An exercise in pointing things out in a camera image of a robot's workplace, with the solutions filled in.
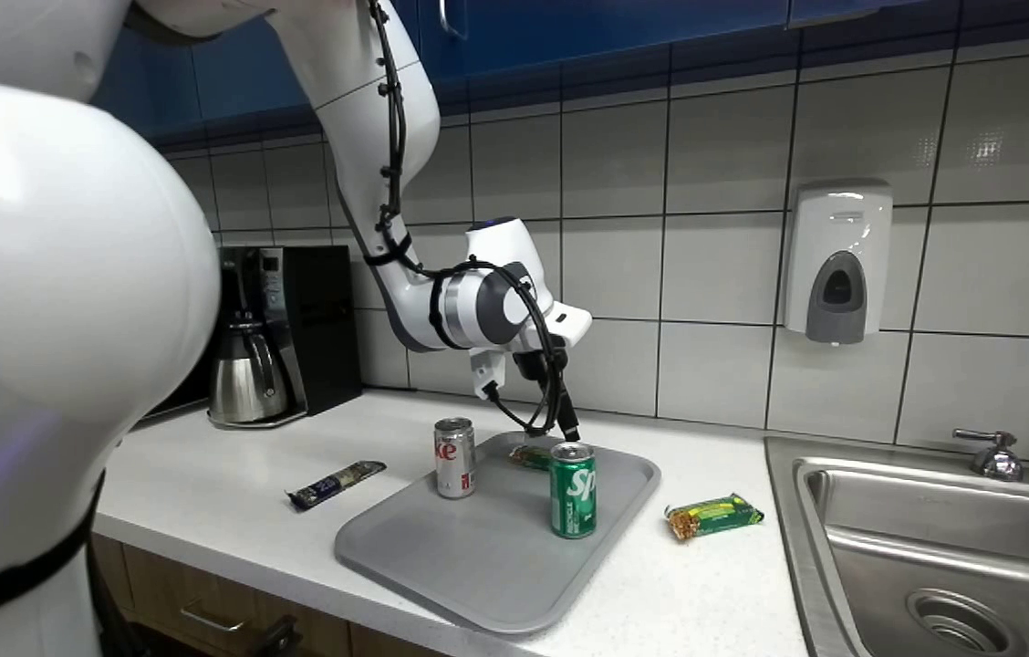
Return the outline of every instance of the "green soda can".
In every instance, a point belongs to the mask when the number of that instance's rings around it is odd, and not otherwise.
[[[553,447],[553,534],[576,539],[597,534],[597,447],[561,442]]]

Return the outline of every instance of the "tiled wall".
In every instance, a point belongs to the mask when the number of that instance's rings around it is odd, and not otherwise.
[[[222,243],[350,239],[323,137],[172,159]],[[781,328],[790,206],[829,177],[899,200],[886,328],[840,351]],[[570,369],[584,408],[899,444],[1003,425],[1029,456],[1029,40],[446,121],[410,191],[423,257],[508,210],[600,316]],[[466,393],[462,355],[399,346],[367,270],[357,322],[374,384]]]

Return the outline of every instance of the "soap dispenser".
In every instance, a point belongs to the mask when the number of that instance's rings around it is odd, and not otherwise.
[[[815,344],[860,344],[880,330],[891,251],[891,191],[801,191],[786,328]]]

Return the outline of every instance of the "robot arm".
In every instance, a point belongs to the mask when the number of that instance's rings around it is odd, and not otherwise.
[[[392,326],[413,351],[470,351],[475,393],[498,397],[505,355],[541,379],[570,429],[559,369],[561,346],[584,338],[592,312],[565,305],[524,220],[475,222],[466,257],[429,270],[402,220],[402,193],[432,159],[443,118],[432,77],[392,0],[139,0],[184,36],[217,36],[267,19],[318,108],[340,200],[382,288]]]

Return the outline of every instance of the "coffee maker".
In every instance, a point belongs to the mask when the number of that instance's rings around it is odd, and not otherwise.
[[[217,425],[286,425],[363,393],[346,247],[222,247],[218,322]]]

